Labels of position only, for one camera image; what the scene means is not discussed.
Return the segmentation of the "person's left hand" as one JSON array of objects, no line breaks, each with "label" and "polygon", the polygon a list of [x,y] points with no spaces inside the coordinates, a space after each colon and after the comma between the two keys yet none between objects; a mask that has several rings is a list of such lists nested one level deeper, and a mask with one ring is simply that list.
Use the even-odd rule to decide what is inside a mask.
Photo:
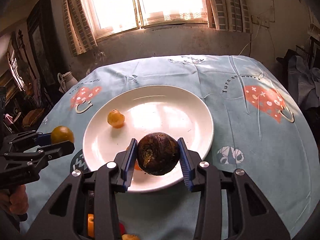
[{"label": "person's left hand", "polygon": [[28,211],[28,196],[25,185],[18,186],[13,193],[9,190],[0,192],[1,210],[10,215],[23,215]]}]

